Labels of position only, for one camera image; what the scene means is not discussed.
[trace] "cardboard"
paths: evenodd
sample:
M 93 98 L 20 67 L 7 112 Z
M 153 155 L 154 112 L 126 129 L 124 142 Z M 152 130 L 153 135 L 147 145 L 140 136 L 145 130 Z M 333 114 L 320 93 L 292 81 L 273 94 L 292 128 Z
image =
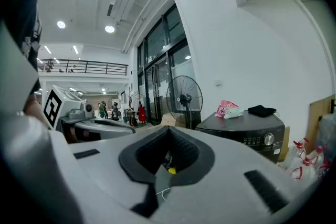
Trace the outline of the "cardboard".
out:
M 164 114 L 162 116 L 161 126 L 176 126 L 185 128 L 185 115 L 180 113 L 173 113 L 172 116 L 170 113 Z
M 330 113 L 332 99 L 335 99 L 335 95 L 311 103 L 309 106 L 308 128 L 306 134 L 306 138 L 309 140 L 308 145 L 306 145 L 307 154 L 314 150 L 320 117 Z
M 285 127 L 285 133 L 283 135 L 283 142 L 282 142 L 282 148 L 280 151 L 278 162 L 282 162 L 285 160 L 287 152 L 288 152 L 288 144 L 289 144 L 289 126 Z

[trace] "round ceiling light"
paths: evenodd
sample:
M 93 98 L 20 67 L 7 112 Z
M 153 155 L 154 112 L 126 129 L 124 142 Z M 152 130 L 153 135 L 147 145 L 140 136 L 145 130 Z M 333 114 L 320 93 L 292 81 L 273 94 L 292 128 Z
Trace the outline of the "round ceiling light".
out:
M 111 25 L 108 25 L 108 26 L 105 27 L 105 31 L 107 33 L 113 33 L 114 32 L 114 27 L 111 26 Z
M 62 22 L 61 20 L 59 20 L 59 21 L 57 22 L 57 26 L 58 26 L 59 28 L 63 29 L 63 28 L 65 28 L 65 23 Z

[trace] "doorway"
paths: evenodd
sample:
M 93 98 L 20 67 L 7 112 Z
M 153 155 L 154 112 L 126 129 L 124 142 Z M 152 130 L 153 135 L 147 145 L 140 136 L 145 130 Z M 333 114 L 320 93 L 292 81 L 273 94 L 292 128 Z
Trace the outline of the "doorway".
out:
M 165 56 L 156 61 L 145 72 L 148 85 L 149 114 L 153 125 L 160 124 L 162 116 L 169 113 L 166 98 L 170 81 L 168 66 L 167 57 Z

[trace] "balcony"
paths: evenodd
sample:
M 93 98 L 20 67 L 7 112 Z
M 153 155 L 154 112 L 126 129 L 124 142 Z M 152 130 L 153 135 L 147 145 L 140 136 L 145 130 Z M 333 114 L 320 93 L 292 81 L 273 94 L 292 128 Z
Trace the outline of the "balcony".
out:
M 81 60 L 52 60 L 40 59 L 37 61 L 39 73 L 66 74 L 84 73 L 114 76 L 127 76 L 127 66 L 120 63 L 81 61 Z

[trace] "black washing machine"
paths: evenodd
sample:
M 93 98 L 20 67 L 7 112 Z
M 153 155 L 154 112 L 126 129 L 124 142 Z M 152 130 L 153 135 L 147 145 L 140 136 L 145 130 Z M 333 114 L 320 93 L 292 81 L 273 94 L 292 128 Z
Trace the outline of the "black washing machine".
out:
M 284 139 L 285 125 L 277 116 L 261 118 L 247 110 L 237 118 L 224 119 L 209 116 L 197 131 L 241 142 L 276 163 Z

